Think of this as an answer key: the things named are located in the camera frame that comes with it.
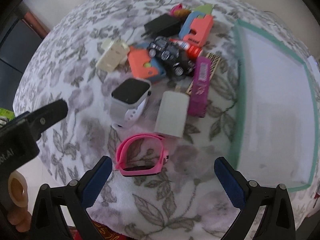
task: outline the floral bedsheet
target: floral bedsheet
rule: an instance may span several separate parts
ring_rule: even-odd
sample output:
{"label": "floral bedsheet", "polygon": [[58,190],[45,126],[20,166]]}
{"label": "floral bedsheet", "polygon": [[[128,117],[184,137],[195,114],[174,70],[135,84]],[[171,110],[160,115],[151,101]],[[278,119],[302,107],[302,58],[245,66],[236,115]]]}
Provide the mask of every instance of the floral bedsheet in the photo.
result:
{"label": "floral bedsheet", "polygon": [[[73,9],[48,34],[31,59],[19,85],[15,114],[33,111],[54,100],[67,101],[62,122],[38,141],[48,172],[61,184],[79,179],[103,155],[115,158],[119,143],[138,132],[152,132],[162,93],[174,84],[153,86],[143,117],[129,130],[116,131],[108,116],[111,91],[131,76],[128,64],[107,74],[95,68],[105,38],[141,42],[143,25],[183,3],[195,8],[213,4],[214,26],[204,46],[222,56],[211,81],[205,118],[188,118],[184,138],[171,145],[169,162],[159,175],[122,177],[114,170],[92,208],[91,217],[112,230],[143,240],[220,239],[238,214],[215,177],[213,162],[227,153],[233,139],[237,103],[237,59],[232,27],[238,18],[267,30],[304,60],[306,46],[271,16],[238,0],[89,0]],[[320,89],[315,83],[317,101]],[[130,161],[150,162],[154,152],[139,142]],[[312,210],[319,184],[290,194],[296,227]],[[247,238],[253,237],[260,210]]]}

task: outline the purple package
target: purple package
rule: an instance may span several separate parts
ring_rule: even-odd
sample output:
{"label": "purple package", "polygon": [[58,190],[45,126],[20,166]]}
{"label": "purple package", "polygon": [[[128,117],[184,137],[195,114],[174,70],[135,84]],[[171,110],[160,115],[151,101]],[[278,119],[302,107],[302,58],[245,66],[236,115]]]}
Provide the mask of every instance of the purple package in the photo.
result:
{"label": "purple package", "polygon": [[211,61],[206,57],[198,57],[196,60],[193,87],[190,95],[188,114],[204,117],[207,108],[209,92]]}

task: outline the white smartwatch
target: white smartwatch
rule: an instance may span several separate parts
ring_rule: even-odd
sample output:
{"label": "white smartwatch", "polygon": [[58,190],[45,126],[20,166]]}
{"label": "white smartwatch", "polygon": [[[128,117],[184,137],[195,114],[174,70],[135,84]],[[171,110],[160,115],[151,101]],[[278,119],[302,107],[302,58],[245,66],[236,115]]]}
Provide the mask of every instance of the white smartwatch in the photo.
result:
{"label": "white smartwatch", "polygon": [[141,116],[151,95],[151,82],[129,78],[111,93],[110,118],[114,128],[130,128]]}

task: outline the smartwatch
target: smartwatch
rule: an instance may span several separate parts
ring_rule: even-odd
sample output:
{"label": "smartwatch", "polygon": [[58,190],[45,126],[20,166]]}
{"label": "smartwatch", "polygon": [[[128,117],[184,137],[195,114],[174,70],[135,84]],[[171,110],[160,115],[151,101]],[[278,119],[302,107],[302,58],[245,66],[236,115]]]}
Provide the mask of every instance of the smartwatch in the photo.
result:
{"label": "smartwatch", "polygon": [[111,93],[110,118],[114,128],[130,128],[141,116],[151,95],[151,82],[129,78]]}
{"label": "smartwatch", "polygon": [[[159,160],[155,165],[148,166],[127,166],[127,151],[132,143],[139,139],[155,139],[161,145]],[[168,151],[164,149],[162,141],[164,137],[155,135],[152,133],[141,133],[131,136],[124,140],[117,149],[116,152],[116,169],[120,171],[124,177],[133,177],[133,176],[152,176],[157,175],[161,172],[162,166],[166,163],[166,160],[169,158]]]}

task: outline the white charger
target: white charger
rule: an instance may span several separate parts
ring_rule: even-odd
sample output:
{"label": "white charger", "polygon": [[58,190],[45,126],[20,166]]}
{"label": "white charger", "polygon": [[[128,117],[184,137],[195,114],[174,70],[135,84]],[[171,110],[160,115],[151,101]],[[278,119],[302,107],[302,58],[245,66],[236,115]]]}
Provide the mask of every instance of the white charger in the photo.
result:
{"label": "white charger", "polygon": [[182,138],[188,106],[189,96],[185,93],[164,92],[154,132],[164,136]]}

